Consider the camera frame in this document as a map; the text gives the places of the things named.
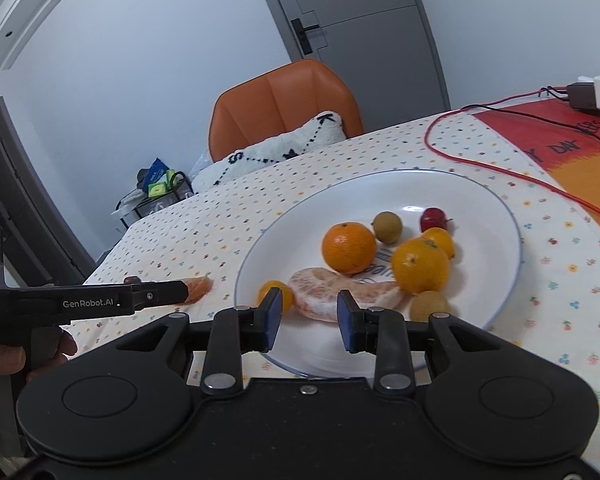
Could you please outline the person's left hand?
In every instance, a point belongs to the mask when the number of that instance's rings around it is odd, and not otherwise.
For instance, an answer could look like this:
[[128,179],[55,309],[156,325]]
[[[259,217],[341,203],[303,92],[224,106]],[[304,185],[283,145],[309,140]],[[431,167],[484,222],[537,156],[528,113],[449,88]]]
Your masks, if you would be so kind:
[[[76,355],[76,352],[78,352],[76,341],[73,339],[73,336],[63,330],[60,333],[60,339],[54,356],[44,364],[31,370],[27,381],[30,382],[49,370],[67,363],[72,356]],[[23,348],[0,344],[0,375],[8,376],[16,374],[23,369],[24,364],[26,364],[26,355]]]

